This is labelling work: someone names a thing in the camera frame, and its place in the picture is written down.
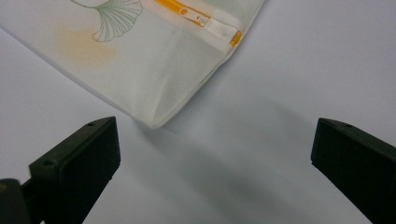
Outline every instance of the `zipper tape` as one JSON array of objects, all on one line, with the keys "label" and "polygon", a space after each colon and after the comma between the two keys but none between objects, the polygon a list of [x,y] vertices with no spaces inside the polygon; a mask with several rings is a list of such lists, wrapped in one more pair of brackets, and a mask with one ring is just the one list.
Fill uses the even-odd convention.
[{"label": "zipper tape", "polygon": [[192,21],[198,26],[205,28],[212,35],[229,43],[235,47],[242,38],[242,33],[235,27],[228,25],[224,22],[217,21],[205,13],[188,7],[176,0],[155,0],[159,4],[167,7],[177,15]]}]

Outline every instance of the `white surface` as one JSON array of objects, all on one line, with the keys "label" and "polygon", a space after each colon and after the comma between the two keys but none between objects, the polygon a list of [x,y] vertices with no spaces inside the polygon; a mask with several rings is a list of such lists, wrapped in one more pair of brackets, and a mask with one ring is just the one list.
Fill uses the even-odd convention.
[{"label": "white surface", "polygon": [[0,178],[115,115],[121,167],[85,223],[369,223],[310,162],[319,117],[396,146],[396,2],[269,0],[247,38],[157,131],[0,31]]}]

